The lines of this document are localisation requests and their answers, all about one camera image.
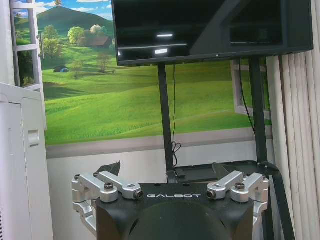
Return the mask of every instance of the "logo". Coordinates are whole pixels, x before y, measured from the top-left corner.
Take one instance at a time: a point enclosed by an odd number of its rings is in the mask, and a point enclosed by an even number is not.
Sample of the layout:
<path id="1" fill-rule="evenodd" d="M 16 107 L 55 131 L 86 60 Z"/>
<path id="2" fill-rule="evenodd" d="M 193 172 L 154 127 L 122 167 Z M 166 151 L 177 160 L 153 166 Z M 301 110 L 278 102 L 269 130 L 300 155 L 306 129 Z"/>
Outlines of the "logo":
<path id="1" fill-rule="evenodd" d="M 147 198 L 150 199 L 191 199 L 191 198 L 199 198 L 201 194 L 174 194 L 174 195 L 167 195 L 167 194 L 148 194 Z"/>

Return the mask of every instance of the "white curtain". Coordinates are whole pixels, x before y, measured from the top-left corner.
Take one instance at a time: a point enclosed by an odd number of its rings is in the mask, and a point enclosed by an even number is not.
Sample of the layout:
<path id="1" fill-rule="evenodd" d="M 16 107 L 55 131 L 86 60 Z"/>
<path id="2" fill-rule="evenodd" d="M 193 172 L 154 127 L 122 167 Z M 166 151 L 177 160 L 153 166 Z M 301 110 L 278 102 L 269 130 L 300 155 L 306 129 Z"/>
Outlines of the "white curtain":
<path id="1" fill-rule="evenodd" d="M 320 239 L 320 0 L 314 50 L 267 59 L 276 164 L 297 240 Z"/>

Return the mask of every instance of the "green grass field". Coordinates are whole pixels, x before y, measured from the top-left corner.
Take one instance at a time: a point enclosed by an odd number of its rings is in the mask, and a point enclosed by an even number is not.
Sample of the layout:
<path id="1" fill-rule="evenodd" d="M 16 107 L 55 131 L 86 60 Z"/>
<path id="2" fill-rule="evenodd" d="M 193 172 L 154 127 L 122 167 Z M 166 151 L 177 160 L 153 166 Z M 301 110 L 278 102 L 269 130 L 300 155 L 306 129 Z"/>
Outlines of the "green grass field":
<path id="1" fill-rule="evenodd" d="M 71 45 L 64 48 L 67 67 L 72 59 L 85 63 L 79 79 L 74 79 L 72 72 L 53 73 L 50 62 L 44 62 L 48 145 L 162 134 L 157 67 L 119 67 L 112 58 L 107 71 L 115 73 L 98 73 L 99 51 Z M 244 72 L 244 92 L 251 105 L 248 77 Z M 167 81 L 172 118 L 172 66 L 167 66 Z M 249 126 L 246 115 L 234 112 L 229 61 L 176 66 L 176 133 Z"/>

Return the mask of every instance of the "white cloud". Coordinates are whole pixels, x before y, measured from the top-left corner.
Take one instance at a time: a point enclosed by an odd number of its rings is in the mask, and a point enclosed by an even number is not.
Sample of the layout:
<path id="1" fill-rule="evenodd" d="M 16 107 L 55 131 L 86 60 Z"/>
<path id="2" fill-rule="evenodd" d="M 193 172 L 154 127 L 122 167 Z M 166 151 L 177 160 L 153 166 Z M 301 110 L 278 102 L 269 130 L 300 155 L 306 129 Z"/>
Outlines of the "white cloud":
<path id="1" fill-rule="evenodd" d="M 102 18 L 104 18 L 104 19 L 110 20 L 110 21 L 113 20 L 112 13 L 100 13 L 100 14 L 97 14 L 97 15 L 102 17 Z"/>
<path id="2" fill-rule="evenodd" d="M 55 7 L 56 6 L 56 3 L 55 1 L 52 1 L 52 2 L 48 2 L 45 4 L 45 6 L 48 6 L 48 7 Z"/>
<path id="3" fill-rule="evenodd" d="M 36 14 L 40 14 L 40 13 L 43 13 L 45 11 L 47 11 L 48 8 L 44 7 L 44 6 L 38 6 L 38 7 L 35 7 L 35 11 L 36 11 Z"/>
<path id="4" fill-rule="evenodd" d="M 42 7 L 54 7 L 54 6 L 56 6 L 56 3 L 55 3 L 55 1 L 47 2 L 47 3 L 43 2 L 43 1 L 40 1 L 40 2 L 34 3 L 34 5 L 35 5 L 37 8 L 42 8 Z"/>
<path id="5" fill-rule="evenodd" d="M 99 2 L 110 2 L 110 0 L 76 0 L 77 3 L 99 3 Z"/>
<path id="6" fill-rule="evenodd" d="M 18 11 L 18 12 L 16 12 L 15 13 L 16 15 L 19 15 L 19 17 L 26 17 L 26 16 L 28 16 L 28 13 L 27 12 L 22 12 L 22 11 Z"/>
<path id="7" fill-rule="evenodd" d="M 92 7 L 79 7 L 79 8 L 71 8 L 71 9 L 74 11 L 78 11 L 78 12 L 90 12 L 90 11 L 95 10 Z"/>

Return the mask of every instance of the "tv screen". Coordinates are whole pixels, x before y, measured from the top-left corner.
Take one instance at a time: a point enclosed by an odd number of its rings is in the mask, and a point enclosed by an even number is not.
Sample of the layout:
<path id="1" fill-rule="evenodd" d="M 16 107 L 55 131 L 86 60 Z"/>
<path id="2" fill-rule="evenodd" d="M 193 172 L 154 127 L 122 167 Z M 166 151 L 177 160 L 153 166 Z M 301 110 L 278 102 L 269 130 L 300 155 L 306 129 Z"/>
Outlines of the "tv screen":
<path id="1" fill-rule="evenodd" d="M 113 0 L 112 8 L 120 66 L 313 49 L 310 0 Z"/>

